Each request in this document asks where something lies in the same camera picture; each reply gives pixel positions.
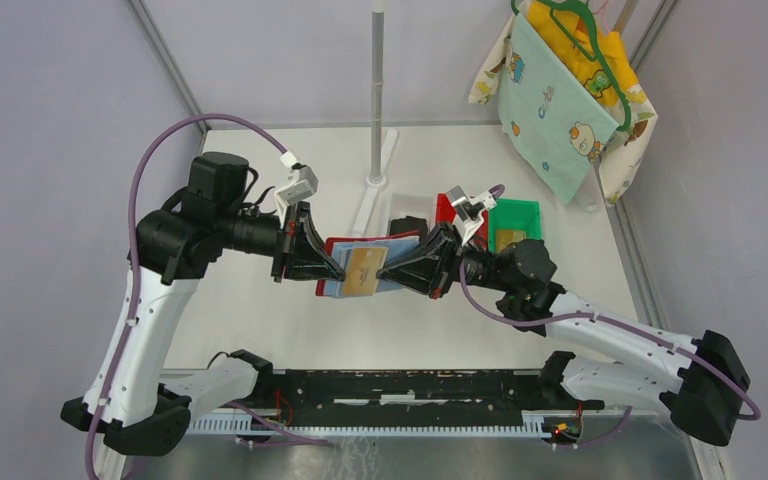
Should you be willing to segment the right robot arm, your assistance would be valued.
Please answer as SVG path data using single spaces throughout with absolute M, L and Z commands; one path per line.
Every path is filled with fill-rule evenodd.
M 730 443 L 738 422 L 761 418 L 749 395 L 749 374 L 728 337 L 712 330 L 694 337 L 616 316 L 553 281 L 556 270 L 541 240 L 493 252 L 463 241 L 444 223 L 376 276 L 431 299 L 457 283 L 491 320 L 606 356 L 551 354 L 537 382 L 540 400 L 551 408 L 577 400 L 647 410 L 720 447 Z

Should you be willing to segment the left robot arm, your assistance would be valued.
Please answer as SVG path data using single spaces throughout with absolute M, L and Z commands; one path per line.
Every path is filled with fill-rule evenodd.
M 272 399 L 271 363 L 246 352 L 185 378 L 161 379 L 179 320 L 225 251 L 269 258 L 275 281 L 346 277 L 326 252 L 307 202 L 280 216 L 246 202 L 251 173 L 240 156 L 204 153 L 192 161 L 185 187 L 131 222 L 131 267 L 115 336 L 91 387 L 64 403 L 66 423 L 119 454 L 160 457 L 215 409 L 237 400 L 257 408 Z

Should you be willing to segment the gold VIP card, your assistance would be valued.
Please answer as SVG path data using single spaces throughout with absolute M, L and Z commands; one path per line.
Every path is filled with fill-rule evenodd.
M 384 266 L 388 248 L 384 246 L 354 247 L 346 255 L 346 278 L 342 283 L 342 297 L 373 295 L 379 285 L 377 272 Z

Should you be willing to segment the red leather card holder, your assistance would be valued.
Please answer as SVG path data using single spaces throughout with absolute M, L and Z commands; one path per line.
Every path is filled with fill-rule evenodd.
M 388 237 L 331 237 L 325 249 L 345 271 L 344 280 L 320 280 L 315 295 L 335 299 L 372 296 L 402 289 L 397 283 L 381 280 L 378 272 L 388 263 L 404 257 L 419 244 L 419 233 Z

